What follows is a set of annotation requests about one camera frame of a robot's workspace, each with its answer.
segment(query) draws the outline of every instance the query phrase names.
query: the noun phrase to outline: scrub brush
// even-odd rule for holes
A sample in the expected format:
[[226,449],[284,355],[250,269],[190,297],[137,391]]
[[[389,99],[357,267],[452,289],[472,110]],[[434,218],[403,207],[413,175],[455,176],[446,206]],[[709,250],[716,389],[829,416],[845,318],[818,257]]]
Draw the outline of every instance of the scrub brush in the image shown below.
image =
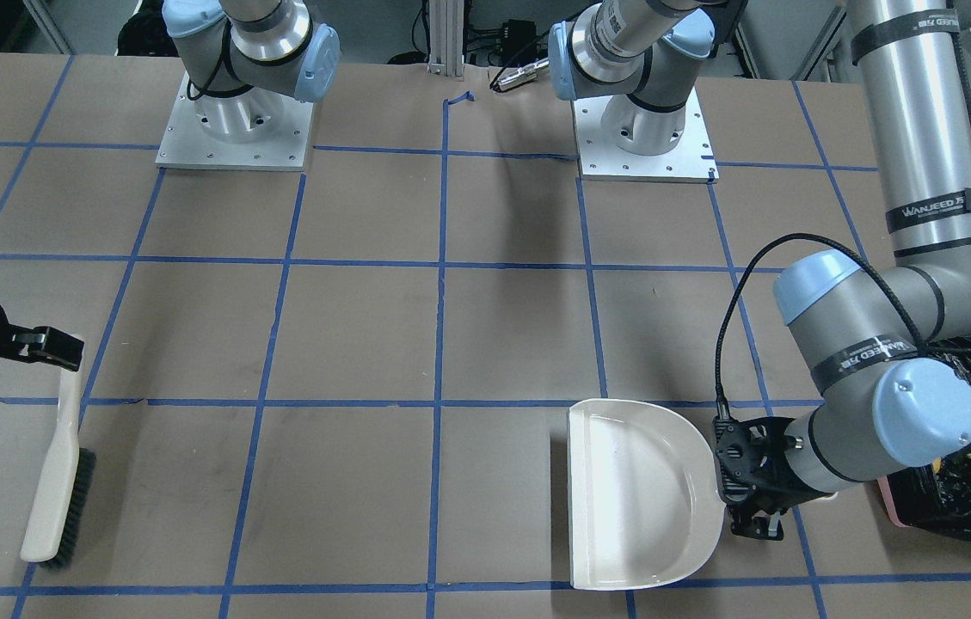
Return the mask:
[[41,465],[20,557],[47,569],[68,567],[95,471],[95,454],[79,446],[80,375],[61,372],[57,427]]

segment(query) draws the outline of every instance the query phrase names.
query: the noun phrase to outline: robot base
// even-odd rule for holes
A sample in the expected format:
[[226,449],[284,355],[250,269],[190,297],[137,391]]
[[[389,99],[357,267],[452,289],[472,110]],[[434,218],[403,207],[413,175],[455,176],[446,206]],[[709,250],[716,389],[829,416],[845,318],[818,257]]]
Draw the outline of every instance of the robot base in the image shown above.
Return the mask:
[[252,142],[225,142],[201,126],[194,101],[187,98],[187,75],[171,108],[168,126],[156,153],[158,168],[259,169],[304,172],[313,125],[313,103],[268,93],[281,99],[282,113],[263,126],[264,137]]
[[600,118],[611,97],[573,101],[581,176],[587,181],[662,181],[706,183],[718,179],[718,166],[695,91],[688,97],[688,126],[677,148],[662,156],[636,156],[615,145]]

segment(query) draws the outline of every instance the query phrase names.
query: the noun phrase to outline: blue object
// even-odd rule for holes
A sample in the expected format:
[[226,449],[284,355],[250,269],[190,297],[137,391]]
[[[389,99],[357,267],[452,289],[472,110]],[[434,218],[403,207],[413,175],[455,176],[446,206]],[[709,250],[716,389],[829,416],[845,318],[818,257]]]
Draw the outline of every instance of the blue object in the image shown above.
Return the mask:
[[573,85],[573,62],[568,54],[568,28],[565,22],[550,27],[550,82],[555,87],[555,95],[561,101],[576,101],[576,86]]
[[692,11],[692,15],[680,20],[662,39],[675,51],[701,60],[707,58],[714,47],[714,22],[706,11]]
[[875,387],[871,418],[890,457],[929,465],[971,442],[970,385],[935,359],[900,361]]
[[323,99],[336,78],[337,66],[340,66],[340,35],[330,25],[321,24],[301,58],[301,73],[293,88],[293,98],[302,102]]
[[776,285],[772,287],[776,305],[784,315],[784,325],[790,325],[856,271],[859,266],[835,249],[808,255],[791,264],[776,278]]
[[166,0],[163,4],[163,23],[172,39],[198,34],[224,17],[218,0]]

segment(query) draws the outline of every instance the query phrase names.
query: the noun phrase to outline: dustpan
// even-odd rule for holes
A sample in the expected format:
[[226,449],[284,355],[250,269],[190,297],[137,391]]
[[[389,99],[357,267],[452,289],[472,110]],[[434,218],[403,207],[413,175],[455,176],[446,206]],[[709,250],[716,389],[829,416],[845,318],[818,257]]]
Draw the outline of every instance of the dustpan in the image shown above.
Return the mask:
[[689,420],[627,400],[568,411],[574,588],[618,591],[686,579],[722,533],[714,454]]

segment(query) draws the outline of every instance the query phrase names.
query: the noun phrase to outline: black bristles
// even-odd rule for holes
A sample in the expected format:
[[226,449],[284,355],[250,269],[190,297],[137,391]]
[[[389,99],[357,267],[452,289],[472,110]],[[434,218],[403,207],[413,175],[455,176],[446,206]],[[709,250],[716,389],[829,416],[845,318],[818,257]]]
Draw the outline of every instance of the black bristles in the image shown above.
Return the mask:
[[88,489],[91,487],[93,473],[95,473],[95,453],[81,447],[80,461],[76,466],[76,481],[72,483],[69,513],[65,517],[65,531],[61,533],[57,556],[41,562],[41,566],[45,569],[55,569],[55,571],[64,569],[72,561],[72,551],[75,551],[77,537],[80,537],[80,518],[83,517],[83,508],[88,503]]

